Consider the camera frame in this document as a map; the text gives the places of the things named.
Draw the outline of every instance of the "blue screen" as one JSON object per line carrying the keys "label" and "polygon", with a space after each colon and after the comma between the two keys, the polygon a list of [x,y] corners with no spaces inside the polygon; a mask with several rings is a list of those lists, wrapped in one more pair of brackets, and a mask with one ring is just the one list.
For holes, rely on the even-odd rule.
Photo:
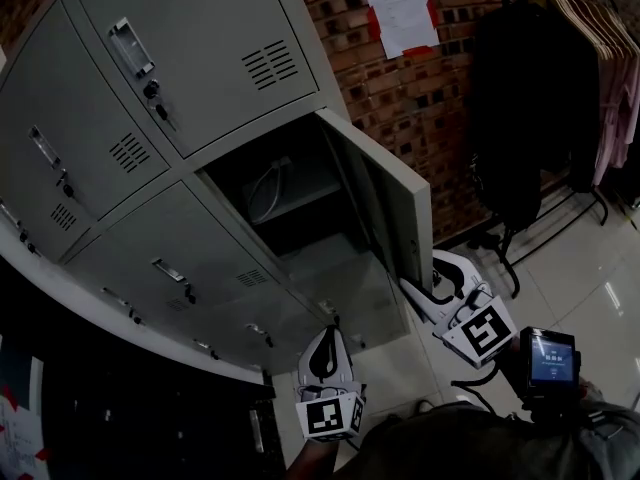
{"label": "blue screen", "polygon": [[570,382],[573,380],[571,345],[534,336],[531,343],[531,379]]}

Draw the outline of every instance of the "white floor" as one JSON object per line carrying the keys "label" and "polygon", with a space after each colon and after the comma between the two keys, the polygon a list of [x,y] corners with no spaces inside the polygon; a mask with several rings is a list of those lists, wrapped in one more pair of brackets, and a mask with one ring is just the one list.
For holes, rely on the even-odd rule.
{"label": "white floor", "polygon": [[[567,192],[544,202],[551,207]],[[585,208],[590,195],[574,197],[528,231],[516,236],[509,258],[535,247]],[[640,233],[609,203],[609,220],[600,226],[596,205],[569,229],[516,267],[520,295],[512,300],[510,277],[493,252],[465,246],[453,252],[471,259],[498,292],[519,328],[529,325],[573,334],[582,352],[581,374],[605,398],[629,406],[640,391]],[[636,217],[640,227],[640,212]],[[452,380],[479,378],[476,371],[444,348],[431,329],[411,314],[411,333],[384,346],[353,356],[356,378],[368,384],[363,433],[389,413],[407,414],[417,399],[435,404],[475,397],[452,388]],[[296,374],[274,378],[274,401],[285,462],[293,461],[304,444],[295,412]],[[501,374],[480,388],[500,415],[513,411],[527,418]],[[339,464],[352,456],[341,445]]]}

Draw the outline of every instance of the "black metal rack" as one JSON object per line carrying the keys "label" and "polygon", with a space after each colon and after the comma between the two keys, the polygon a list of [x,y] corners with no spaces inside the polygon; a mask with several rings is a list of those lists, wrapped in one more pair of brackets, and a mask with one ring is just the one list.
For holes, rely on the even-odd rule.
{"label": "black metal rack", "polygon": [[[618,7],[616,3],[613,0],[606,0],[606,1],[617,12]],[[510,5],[510,3],[511,3],[511,0],[502,0],[503,7]],[[500,263],[504,265],[505,269],[507,270],[507,272],[511,276],[511,279],[513,280],[514,290],[511,296],[515,299],[518,296],[518,293],[520,293],[520,280],[518,279],[518,276],[515,273],[515,270],[513,269],[514,266],[516,266],[518,263],[527,259],[533,253],[538,251],[541,247],[548,244],[551,240],[553,240],[558,235],[560,235],[563,231],[569,228],[574,222],[576,222],[580,217],[582,217],[591,208],[593,208],[593,206],[596,203],[599,203],[602,206],[602,209],[604,210],[604,217],[600,221],[600,225],[604,226],[604,224],[607,222],[607,218],[609,217],[609,209],[607,208],[607,204],[605,203],[604,199],[602,199],[602,197],[600,197],[600,195],[593,188],[590,190],[590,193],[594,197],[594,201],[587,208],[585,208],[579,215],[571,219],[571,221],[565,224],[560,230],[556,231],[551,237],[547,238],[544,242],[536,246],[534,249],[529,251],[527,254],[525,254],[521,258],[518,258],[513,263],[511,263],[507,259],[507,253],[509,252],[509,246],[511,245],[511,241],[513,240],[513,237],[518,233],[518,231],[515,231],[513,229],[506,227],[502,238],[499,235],[492,235],[490,233],[483,232],[478,237],[470,240],[468,242],[468,245],[472,249],[483,247],[485,249],[491,249],[495,251],[495,253],[498,255],[498,259],[500,260]],[[554,210],[562,206],[564,203],[569,201],[569,199],[571,199],[575,194],[576,192],[573,191],[571,194],[565,197],[562,201],[560,201],[559,203],[555,204],[552,208],[549,208],[547,211],[542,213],[542,215],[538,215],[536,219],[532,222],[532,224],[538,222],[539,220],[543,219],[544,217],[549,215],[551,212],[553,212]]]}

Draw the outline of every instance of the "open locker door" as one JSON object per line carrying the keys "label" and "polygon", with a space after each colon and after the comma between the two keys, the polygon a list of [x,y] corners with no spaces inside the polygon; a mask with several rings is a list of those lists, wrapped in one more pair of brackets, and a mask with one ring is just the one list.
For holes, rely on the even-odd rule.
{"label": "open locker door", "polygon": [[316,111],[344,170],[371,248],[394,281],[432,282],[431,190],[369,136],[325,108]]}

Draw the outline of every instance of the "locker vent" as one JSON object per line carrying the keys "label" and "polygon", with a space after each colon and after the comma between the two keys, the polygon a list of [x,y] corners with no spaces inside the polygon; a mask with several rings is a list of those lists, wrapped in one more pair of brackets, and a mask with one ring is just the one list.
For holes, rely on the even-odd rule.
{"label": "locker vent", "polygon": [[267,278],[257,270],[251,270],[236,277],[245,286],[255,286],[257,284],[266,283]]}
{"label": "locker vent", "polygon": [[127,174],[149,160],[149,154],[132,134],[116,142],[109,153],[120,164]]}
{"label": "locker vent", "polygon": [[243,57],[242,62],[259,91],[298,73],[284,40]]}
{"label": "locker vent", "polygon": [[167,306],[169,306],[174,311],[184,311],[185,309],[189,308],[189,306],[180,299],[173,299],[168,301]]}
{"label": "locker vent", "polygon": [[51,212],[51,218],[64,231],[69,231],[69,228],[76,222],[73,213],[67,210],[62,203]]}

